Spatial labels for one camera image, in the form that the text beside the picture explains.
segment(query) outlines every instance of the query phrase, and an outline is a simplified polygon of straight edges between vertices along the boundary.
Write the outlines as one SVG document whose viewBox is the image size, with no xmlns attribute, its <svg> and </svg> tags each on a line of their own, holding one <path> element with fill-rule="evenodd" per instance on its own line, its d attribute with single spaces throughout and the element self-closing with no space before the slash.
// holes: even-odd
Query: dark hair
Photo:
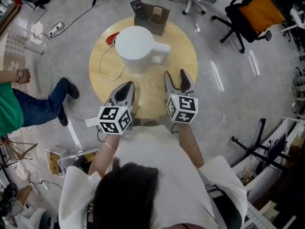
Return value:
<svg viewBox="0 0 305 229">
<path fill-rule="evenodd" d="M 95 229 L 149 229 L 159 171 L 114 159 L 112 171 L 98 184 L 93 199 Z"/>
</svg>

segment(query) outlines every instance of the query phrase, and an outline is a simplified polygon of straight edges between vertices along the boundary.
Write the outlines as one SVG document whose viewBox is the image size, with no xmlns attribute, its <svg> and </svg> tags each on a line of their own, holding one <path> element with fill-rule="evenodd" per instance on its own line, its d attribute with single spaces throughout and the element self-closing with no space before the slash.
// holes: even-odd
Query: black remote control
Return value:
<svg viewBox="0 0 305 229">
<path fill-rule="evenodd" d="M 130 4 L 135 13 L 135 16 L 140 20 L 144 20 L 146 18 L 146 13 L 141 0 L 132 1 Z"/>
</svg>

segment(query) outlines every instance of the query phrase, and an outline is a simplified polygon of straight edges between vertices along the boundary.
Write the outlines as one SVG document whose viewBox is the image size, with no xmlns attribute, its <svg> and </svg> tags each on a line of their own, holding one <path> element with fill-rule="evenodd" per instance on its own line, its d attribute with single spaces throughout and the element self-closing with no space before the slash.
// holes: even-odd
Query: round wooden table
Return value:
<svg viewBox="0 0 305 229">
<path fill-rule="evenodd" d="M 171 46 L 171 52 L 164 64 L 152 64 L 148 71 L 140 75 L 132 74 L 125 68 L 118 79 L 111 82 L 103 81 L 99 76 L 98 66 L 101 54 L 108 47 L 107 37 L 133 25 L 133 17 L 121 20 L 109 27 L 97 40 L 89 62 L 91 84 L 99 99 L 104 103 L 116 87 L 127 81 L 133 81 L 136 92 L 132 111 L 136 113 L 136 118 L 157 118 L 167 113 L 165 108 L 167 95 L 164 87 L 164 71 L 167 70 L 171 74 L 177 88 L 180 88 L 181 83 L 180 69 L 186 70 L 195 82 L 197 77 L 196 52 L 185 33 L 173 23 L 167 21 L 163 36 L 154 35 L 157 42 Z M 122 67 L 122 60 L 113 46 L 101 59 L 101 75 L 104 79 L 113 79 L 120 73 Z"/>
</svg>

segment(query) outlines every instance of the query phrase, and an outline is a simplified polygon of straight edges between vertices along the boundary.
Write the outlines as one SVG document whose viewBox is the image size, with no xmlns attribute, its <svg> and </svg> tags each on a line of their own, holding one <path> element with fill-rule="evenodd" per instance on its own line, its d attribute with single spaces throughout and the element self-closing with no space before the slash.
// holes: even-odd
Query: black office chair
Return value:
<svg viewBox="0 0 305 229">
<path fill-rule="evenodd" d="M 240 50 L 241 53 L 244 53 L 245 51 L 241 35 L 250 43 L 254 42 L 255 40 L 262 39 L 269 41 L 272 38 L 270 31 L 267 31 L 264 36 L 257 35 L 246 17 L 241 13 L 239 8 L 248 5 L 251 1 L 252 0 L 243 0 L 241 3 L 234 4 L 236 0 L 232 0 L 230 6 L 225 8 L 225 11 L 232 23 L 215 15 L 211 17 L 212 20 L 219 20 L 231 28 L 229 33 L 224 38 L 220 39 L 220 43 L 223 43 L 233 32 L 235 32 L 238 41 L 242 46 L 242 49 Z M 284 18 L 289 18 L 289 11 L 291 10 L 292 5 L 288 2 L 288 0 L 271 0 L 271 2 L 279 9 Z"/>
</svg>

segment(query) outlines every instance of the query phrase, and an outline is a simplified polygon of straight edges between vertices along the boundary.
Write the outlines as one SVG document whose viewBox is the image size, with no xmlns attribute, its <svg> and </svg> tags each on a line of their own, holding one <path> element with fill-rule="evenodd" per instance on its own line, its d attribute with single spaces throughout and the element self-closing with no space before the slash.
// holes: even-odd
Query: white pitcher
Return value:
<svg viewBox="0 0 305 229">
<path fill-rule="evenodd" d="M 117 36 L 115 49 L 130 72 L 142 74 L 152 63 L 164 63 L 171 46 L 155 42 L 153 35 L 146 28 L 131 26 Z"/>
</svg>

